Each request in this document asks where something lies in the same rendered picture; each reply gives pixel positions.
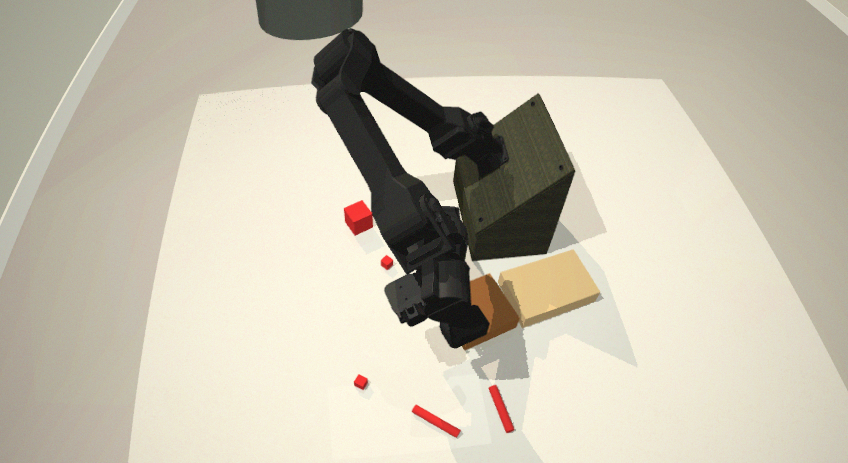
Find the orange square block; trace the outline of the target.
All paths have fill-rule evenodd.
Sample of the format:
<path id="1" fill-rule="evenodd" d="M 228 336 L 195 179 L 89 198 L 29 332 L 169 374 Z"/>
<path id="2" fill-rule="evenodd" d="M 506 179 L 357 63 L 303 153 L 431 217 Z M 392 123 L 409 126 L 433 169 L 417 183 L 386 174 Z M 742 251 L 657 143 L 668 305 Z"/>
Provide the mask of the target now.
<path id="1" fill-rule="evenodd" d="M 463 345 L 464 351 L 516 328 L 519 316 L 489 273 L 470 281 L 471 305 L 476 305 L 490 322 L 488 333 Z"/>

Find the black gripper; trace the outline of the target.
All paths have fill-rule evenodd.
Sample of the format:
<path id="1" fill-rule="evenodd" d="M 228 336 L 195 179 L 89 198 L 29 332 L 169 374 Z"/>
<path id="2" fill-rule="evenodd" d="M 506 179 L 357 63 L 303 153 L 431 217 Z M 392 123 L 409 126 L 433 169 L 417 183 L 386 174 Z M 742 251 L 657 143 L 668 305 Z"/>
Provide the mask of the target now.
<path id="1" fill-rule="evenodd" d="M 407 248 L 411 253 L 424 246 L 424 239 Z M 440 323 L 441 332 L 449 347 L 458 348 L 488 333 L 490 322 L 476 305 L 471 305 L 471 314 L 456 322 Z"/>

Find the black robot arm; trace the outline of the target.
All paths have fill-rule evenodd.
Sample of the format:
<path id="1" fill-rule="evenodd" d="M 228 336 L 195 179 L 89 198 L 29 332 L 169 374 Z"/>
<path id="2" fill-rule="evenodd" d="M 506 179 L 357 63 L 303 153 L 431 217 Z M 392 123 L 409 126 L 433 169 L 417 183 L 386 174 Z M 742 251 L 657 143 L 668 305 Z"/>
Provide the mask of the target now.
<path id="1" fill-rule="evenodd" d="M 392 311 L 410 327 L 428 318 L 438 323 L 467 318 L 469 236 L 459 208 L 441 206 L 423 181 L 406 172 L 360 93 L 426 131 L 433 152 L 454 160 L 466 155 L 481 177 L 509 161 L 503 137 L 493 138 L 494 125 L 483 112 L 442 106 L 388 69 L 361 31 L 344 29 L 313 61 L 316 104 L 362 173 L 373 218 L 406 274 L 384 286 Z M 424 246 L 408 253 L 422 239 Z"/>

